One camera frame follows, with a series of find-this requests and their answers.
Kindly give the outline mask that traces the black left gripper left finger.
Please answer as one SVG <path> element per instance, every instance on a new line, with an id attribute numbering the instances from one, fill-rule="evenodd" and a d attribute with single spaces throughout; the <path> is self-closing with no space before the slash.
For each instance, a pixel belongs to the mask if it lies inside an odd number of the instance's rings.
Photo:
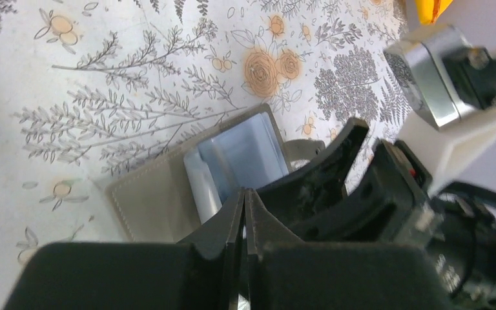
<path id="1" fill-rule="evenodd" d="M 236 309 L 245 193 L 176 243 L 48 244 L 5 308 Z"/>

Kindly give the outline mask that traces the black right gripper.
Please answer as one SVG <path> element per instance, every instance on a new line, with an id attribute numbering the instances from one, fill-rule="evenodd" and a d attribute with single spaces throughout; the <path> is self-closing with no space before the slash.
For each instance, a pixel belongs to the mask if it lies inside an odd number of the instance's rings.
<path id="1" fill-rule="evenodd" d="M 455 309 L 496 309 L 496 192 L 431 175 L 402 142 L 384 143 L 359 186 L 344 183 L 369 131 L 349 118 L 306 165 L 257 190 L 267 210 L 306 241 L 376 242 L 425 251 Z"/>

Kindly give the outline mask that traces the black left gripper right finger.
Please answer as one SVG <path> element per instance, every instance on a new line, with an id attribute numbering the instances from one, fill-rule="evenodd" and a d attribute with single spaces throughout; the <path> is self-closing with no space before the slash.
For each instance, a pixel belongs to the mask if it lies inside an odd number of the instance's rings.
<path id="1" fill-rule="evenodd" d="M 450 309 L 428 258 L 393 243 L 304 242 L 244 194 L 252 309 Z"/>

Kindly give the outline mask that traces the grey card holder wallet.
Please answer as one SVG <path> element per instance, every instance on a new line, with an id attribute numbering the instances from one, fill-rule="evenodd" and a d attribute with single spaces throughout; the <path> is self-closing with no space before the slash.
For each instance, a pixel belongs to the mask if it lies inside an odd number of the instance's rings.
<path id="1" fill-rule="evenodd" d="M 320 140 L 284 141 L 268 105 L 215 125 L 113 181 L 105 190 L 128 240 L 177 242 L 238 187 L 260 188 L 311 160 Z"/>

